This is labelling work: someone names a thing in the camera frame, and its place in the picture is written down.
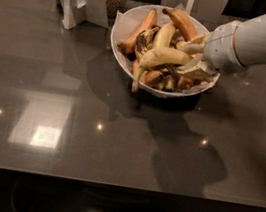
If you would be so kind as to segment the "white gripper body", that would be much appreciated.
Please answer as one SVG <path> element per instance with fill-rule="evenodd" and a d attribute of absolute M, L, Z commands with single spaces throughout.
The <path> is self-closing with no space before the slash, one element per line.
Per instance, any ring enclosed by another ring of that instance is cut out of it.
<path fill-rule="evenodd" d="M 238 59 L 234 47 L 235 33 L 239 24 L 240 21 L 232 21 L 218 26 L 207 36 L 204 43 L 205 61 L 220 73 L 234 74 L 246 70 Z"/>

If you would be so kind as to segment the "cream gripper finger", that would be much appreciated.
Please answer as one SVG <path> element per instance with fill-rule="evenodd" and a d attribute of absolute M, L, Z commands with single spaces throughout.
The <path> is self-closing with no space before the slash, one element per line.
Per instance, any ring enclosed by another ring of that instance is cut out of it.
<path fill-rule="evenodd" d="M 196 54 L 203 52 L 203 49 L 205 48 L 205 42 L 208 39 L 209 35 L 208 33 L 202 33 L 196 37 L 194 37 L 192 40 L 187 42 L 185 45 L 179 47 L 180 50 L 182 50 L 185 53 Z"/>
<path fill-rule="evenodd" d="M 177 67 L 175 72 L 176 74 L 199 80 L 213 77 L 217 74 L 211 64 L 203 59 L 201 53 L 196 54 L 186 65 Z"/>

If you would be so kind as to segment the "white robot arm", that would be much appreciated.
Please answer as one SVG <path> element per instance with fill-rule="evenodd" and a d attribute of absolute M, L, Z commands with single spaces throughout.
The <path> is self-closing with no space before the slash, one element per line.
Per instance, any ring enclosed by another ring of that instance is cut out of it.
<path fill-rule="evenodd" d="M 201 52 L 190 63 L 177 68 L 181 75 L 197 78 L 197 70 L 206 67 L 233 74 L 266 64 L 266 14 L 244 22 L 232 21 L 203 35 L 203 44 L 188 43 L 184 52 Z"/>

